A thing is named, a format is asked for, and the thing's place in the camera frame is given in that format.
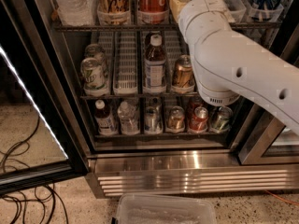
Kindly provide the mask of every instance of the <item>concrete floor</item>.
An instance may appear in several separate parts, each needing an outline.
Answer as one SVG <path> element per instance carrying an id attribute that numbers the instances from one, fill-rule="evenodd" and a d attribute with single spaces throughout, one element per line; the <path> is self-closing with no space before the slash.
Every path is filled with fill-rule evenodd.
<path id="1" fill-rule="evenodd" d="M 36 112 L 29 105 L 0 105 L 0 151 L 5 152 L 9 145 L 25 138 L 34 129 L 36 117 Z M 30 144 L 28 152 L 18 157 L 20 161 L 25 161 L 30 166 L 64 159 L 64 155 L 43 123 L 40 123 Z M 23 168 L 18 163 L 12 162 L 12 164 Z M 118 202 L 95 199 L 84 177 L 57 183 L 55 190 L 64 201 L 69 223 L 108 224 L 116 215 Z M 35 198 L 34 189 L 25 190 L 23 193 L 27 199 Z M 49 195 L 49 192 L 42 187 L 37 188 L 36 193 L 40 198 Z M 281 191 L 279 195 L 299 203 L 298 193 Z M 19 193 L 11 195 L 22 199 Z M 198 194 L 187 197 L 210 201 L 215 208 L 218 223 L 299 223 L 298 206 L 284 203 L 263 191 Z M 51 204 L 52 201 L 46 203 L 46 219 L 50 214 Z M 15 203 L 0 199 L 0 223 L 10 223 L 16 210 Z M 25 223 L 40 223 L 42 213 L 43 208 L 39 203 L 28 203 Z M 22 218 L 20 217 L 16 223 L 22 223 Z M 64 209 L 59 200 L 56 200 L 51 223 L 65 223 Z"/>

